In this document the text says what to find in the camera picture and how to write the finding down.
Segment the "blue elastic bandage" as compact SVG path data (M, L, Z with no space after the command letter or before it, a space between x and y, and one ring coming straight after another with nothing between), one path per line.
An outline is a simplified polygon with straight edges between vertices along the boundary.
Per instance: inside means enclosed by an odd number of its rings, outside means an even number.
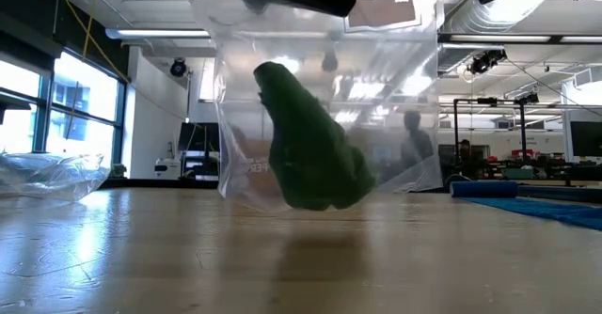
M519 198L519 185L514 181L455 181L450 194L508 212L602 231L602 207Z

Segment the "large window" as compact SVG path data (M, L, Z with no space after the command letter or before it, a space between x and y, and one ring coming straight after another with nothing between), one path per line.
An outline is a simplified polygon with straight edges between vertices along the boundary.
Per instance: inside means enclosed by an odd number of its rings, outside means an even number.
M67 52L49 74L0 55L0 98L26 103L0 123L0 152L101 154L119 159L124 84Z

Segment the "person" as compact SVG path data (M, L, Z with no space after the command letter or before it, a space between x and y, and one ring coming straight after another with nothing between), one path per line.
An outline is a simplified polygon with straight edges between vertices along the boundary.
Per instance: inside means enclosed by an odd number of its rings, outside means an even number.
M486 160L481 152L475 151L467 139L459 143L459 173L470 180L483 177Z
M409 168L432 157L434 149L431 138L420 127L421 116L418 111L404 113L404 127L407 138L401 145L401 162L403 168Z

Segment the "dark computer monitor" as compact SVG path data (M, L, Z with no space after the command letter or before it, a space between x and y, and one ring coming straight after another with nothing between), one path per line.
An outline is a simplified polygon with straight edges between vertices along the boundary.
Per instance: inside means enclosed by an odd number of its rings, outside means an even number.
M602 157L602 122L572 121L573 154L579 157Z
M219 125L217 123L181 124L178 151L215 151L219 152Z

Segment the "green elastic bandage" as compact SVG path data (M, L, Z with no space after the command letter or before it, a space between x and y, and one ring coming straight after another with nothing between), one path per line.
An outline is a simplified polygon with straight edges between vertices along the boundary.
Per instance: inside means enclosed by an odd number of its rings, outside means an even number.
M282 64L264 62L253 75L273 123L268 163L294 209L347 209L375 187L362 151Z

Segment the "clear plastic zip bag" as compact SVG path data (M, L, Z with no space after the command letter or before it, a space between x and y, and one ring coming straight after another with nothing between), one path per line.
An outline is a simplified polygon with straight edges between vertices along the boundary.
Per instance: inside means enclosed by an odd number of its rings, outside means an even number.
M96 191L110 169L101 154L0 154L0 198L76 201Z
M284 65L345 130L375 177L374 192L421 191L441 183L436 153L437 0L356 0L346 17L277 0L189 0L215 45L214 98L221 159L218 190L228 201L279 212L279 197L249 189L232 129L272 141L273 123L253 71ZM403 168L404 113L418 111L434 155Z

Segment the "white machine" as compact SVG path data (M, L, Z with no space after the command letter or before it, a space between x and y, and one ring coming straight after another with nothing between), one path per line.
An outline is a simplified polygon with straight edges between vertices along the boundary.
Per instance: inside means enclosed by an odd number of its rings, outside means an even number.
M182 163L178 159L160 158L154 165L155 178L158 180L178 180L182 175Z

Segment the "long ceiling light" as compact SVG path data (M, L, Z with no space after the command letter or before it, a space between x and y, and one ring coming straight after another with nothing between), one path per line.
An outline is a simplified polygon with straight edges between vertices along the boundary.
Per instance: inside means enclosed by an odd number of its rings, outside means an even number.
M209 39L210 35L202 29L117 29L106 28L110 39Z

